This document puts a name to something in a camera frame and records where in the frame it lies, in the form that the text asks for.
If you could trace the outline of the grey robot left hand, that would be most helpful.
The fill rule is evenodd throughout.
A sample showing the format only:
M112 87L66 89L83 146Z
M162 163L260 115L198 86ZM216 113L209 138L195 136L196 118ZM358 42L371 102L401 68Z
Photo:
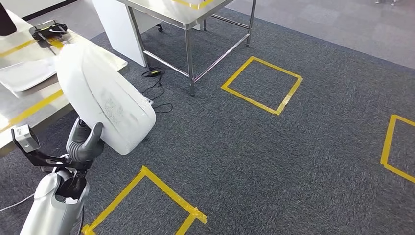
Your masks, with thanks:
M97 122L91 129L80 117L75 120L66 144L69 158L76 162L88 162L98 157L104 148L101 139L103 123Z

